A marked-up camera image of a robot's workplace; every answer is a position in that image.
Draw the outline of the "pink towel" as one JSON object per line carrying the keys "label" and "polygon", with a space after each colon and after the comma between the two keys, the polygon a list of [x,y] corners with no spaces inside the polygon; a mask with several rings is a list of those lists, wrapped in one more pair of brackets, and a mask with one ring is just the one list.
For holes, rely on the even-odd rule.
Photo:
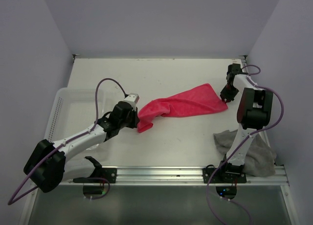
{"label": "pink towel", "polygon": [[221,113],[228,109],[206,83],[166,98],[158,98],[146,104],[139,112],[137,131],[142,133],[153,127],[156,117],[190,117]]}

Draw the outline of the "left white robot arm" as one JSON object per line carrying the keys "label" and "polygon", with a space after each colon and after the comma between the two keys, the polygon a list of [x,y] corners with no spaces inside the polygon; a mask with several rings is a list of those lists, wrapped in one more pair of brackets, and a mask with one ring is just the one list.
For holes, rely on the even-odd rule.
{"label": "left white robot arm", "polygon": [[93,157],[73,158],[86,149],[117,136],[123,128],[136,128],[139,123],[135,101],[118,102],[108,117],[71,137],[49,142],[40,141],[24,167],[24,173],[44,193],[55,189],[62,181],[78,179],[83,182],[103,181],[102,165]]}

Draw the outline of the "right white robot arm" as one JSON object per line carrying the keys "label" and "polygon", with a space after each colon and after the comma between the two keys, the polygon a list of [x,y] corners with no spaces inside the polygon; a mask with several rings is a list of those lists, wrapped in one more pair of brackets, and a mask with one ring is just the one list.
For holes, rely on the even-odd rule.
{"label": "right white robot arm", "polygon": [[258,88],[249,78],[250,75],[243,72],[240,64],[230,64],[226,73],[226,85],[220,93],[224,103],[234,101],[235,96],[241,94],[237,110],[239,127],[218,170],[218,177],[223,182],[242,176],[245,158],[256,137],[256,131],[263,129],[270,121],[273,92]]}

